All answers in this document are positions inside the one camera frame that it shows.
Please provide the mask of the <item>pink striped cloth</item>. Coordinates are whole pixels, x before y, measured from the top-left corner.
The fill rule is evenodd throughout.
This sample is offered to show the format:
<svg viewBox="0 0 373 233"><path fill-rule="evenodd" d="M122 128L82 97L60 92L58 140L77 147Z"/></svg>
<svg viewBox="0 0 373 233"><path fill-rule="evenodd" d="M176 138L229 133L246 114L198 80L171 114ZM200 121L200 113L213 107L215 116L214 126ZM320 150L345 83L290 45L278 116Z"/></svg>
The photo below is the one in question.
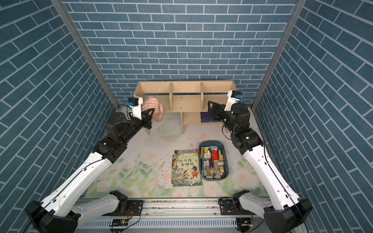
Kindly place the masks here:
<svg viewBox="0 0 373 233"><path fill-rule="evenodd" d="M155 97L149 97L141 105L141 111L146 111L148 109L154 109L153 117L156 122L161 122L164 116L164 106Z"/></svg>

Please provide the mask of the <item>light wooden bookshelf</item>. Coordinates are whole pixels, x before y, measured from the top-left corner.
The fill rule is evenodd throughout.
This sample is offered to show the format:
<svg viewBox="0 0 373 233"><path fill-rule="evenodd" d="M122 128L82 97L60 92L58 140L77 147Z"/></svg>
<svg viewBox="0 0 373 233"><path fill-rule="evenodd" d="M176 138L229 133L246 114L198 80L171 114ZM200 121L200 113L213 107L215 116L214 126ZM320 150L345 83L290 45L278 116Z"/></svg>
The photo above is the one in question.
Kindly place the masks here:
<svg viewBox="0 0 373 233"><path fill-rule="evenodd" d="M179 113L181 132L186 125L201 124L201 112L207 112L208 102L226 104L229 91L236 91L233 81L147 81L139 82L135 96L144 100L155 97L165 113Z"/></svg>

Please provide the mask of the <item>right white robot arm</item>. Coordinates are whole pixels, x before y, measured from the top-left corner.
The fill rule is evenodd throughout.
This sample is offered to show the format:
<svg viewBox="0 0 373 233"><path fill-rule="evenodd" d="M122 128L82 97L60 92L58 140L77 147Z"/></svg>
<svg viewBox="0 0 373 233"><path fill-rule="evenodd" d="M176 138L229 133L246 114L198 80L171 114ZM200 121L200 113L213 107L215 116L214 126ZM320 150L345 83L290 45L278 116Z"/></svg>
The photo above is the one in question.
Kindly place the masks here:
<svg viewBox="0 0 373 233"><path fill-rule="evenodd" d="M312 204L308 199L299 197L267 155L265 143L250 127L251 112L248 106L243 103L224 105L212 101L207 105L208 114L228 129L232 144L254 168L269 194L268 200L248 190L235 194L233 202L236 211L256 214L273 233L287 233L303 224L313 210Z"/></svg>

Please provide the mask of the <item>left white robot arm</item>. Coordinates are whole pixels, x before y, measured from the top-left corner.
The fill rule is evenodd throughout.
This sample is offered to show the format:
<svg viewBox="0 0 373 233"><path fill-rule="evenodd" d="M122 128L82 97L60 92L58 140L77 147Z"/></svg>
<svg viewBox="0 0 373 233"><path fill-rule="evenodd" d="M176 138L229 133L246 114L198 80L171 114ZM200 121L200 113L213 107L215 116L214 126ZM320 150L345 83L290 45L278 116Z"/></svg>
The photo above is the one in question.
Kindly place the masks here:
<svg viewBox="0 0 373 233"><path fill-rule="evenodd" d="M133 214L128 197L117 191L85 205L76 205L84 191L127 149L128 142L142 128L151 129L154 109L142 111L131 106L131 113L113 113L105 127L107 136L92 150L80 167L42 201L32 201L25 212L29 225L40 233L73 233L78 227L106 214Z"/></svg>

